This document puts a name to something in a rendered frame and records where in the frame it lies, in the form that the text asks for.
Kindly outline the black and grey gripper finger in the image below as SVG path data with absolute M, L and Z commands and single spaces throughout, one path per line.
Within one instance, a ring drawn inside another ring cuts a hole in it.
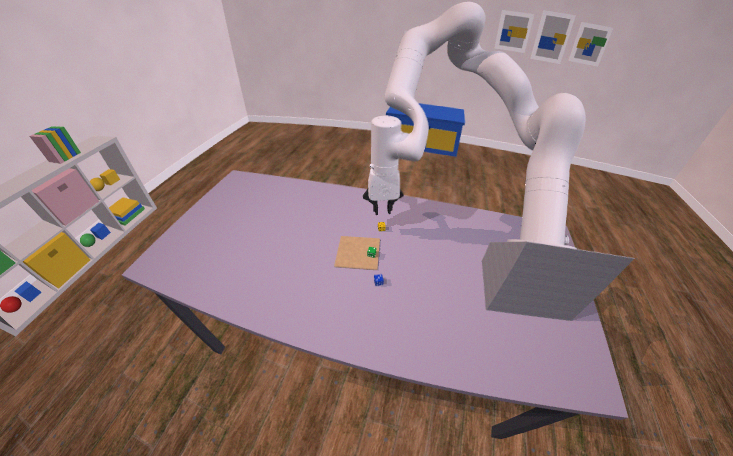
M 368 189 L 363 194 L 363 199 L 368 200 L 371 204 L 373 204 L 373 212 L 375 212 L 375 214 L 378 215 L 378 204 L 377 204 L 377 201 L 372 201 L 372 200 L 369 199 Z
M 400 199 L 400 198 L 401 198 L 401 197 L 403 197 L 403 196 L 404 196 L 404 195 L 403 195 L 402 191 L 400 190 L 400 197 L 399 197 L 398 199 Z M 398 199 L 395 199 L 395 200 L 388 200 L 388 202 L 387 202 L 387 211 L 388 211 L 388 214 L 391 214 L 391 211 L 392 211 L 392 207 L 393 207 L 394 203 L 395 203 L 395 202 L 396 202 L 396 201 L 397 201 Z

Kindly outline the tan mat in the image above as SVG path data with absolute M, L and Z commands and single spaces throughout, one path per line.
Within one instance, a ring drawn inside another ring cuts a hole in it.
M 341 236 L 334 267 L 377 270 L 380 238 Z M 369 247 L 376 248 L 375 258 L 368 257 Z

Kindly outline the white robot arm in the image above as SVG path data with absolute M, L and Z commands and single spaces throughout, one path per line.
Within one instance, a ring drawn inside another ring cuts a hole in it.
M 518 64 L 504 52 L 481 48 L 484 25 L 482 7 L 462 2 L 404 34 L 384 99 L 412 119 L 413 131 L 402 132 L 401 121 L 393 116 L 373 118 L 370 168 L 378 174 L 392 174 L 398 170 L 399 159 L 418 161 L 423 156 L 429 127 L 414 95 L 425 57 L 448 41 L 450 61 L 481 76 L 499 94 L 520 139 L 533 151 L 526 171 L 520 240 L 507 242 L 568 245 L 569 171 L 585 129 L 583 104 L 572 94 L 558 93 L 538 108 L 530 81 Z

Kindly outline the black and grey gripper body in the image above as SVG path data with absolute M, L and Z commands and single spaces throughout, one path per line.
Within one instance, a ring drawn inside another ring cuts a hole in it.
M 381 175 L 371 168 L 368 180 L 368 195 L 372 201 L 395 200 L 400 196 L 399 170 L 390 175 Z

